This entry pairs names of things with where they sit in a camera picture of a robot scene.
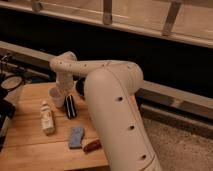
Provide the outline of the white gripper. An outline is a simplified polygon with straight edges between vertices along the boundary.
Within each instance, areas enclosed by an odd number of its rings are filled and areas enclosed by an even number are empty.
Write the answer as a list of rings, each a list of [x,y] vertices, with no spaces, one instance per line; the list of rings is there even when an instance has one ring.
[[[63,98],[63,94],[68,94],[67,98],[72,97],[71,89],[73,87],[73,75],[70,73],[57,72],[56,73],[56,86],[58,88],[59,97]]]

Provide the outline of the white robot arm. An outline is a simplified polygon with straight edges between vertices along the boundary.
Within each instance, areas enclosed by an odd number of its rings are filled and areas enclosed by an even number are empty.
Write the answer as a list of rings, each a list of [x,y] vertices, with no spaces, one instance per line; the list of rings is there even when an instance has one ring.
[[[67,95],[71,78],[81,76],[84,98],[111,171],[162,171],[132,96],[140,89],[143,72],[134,62],[79,61],[71,52],[52,58],[60,93]]]

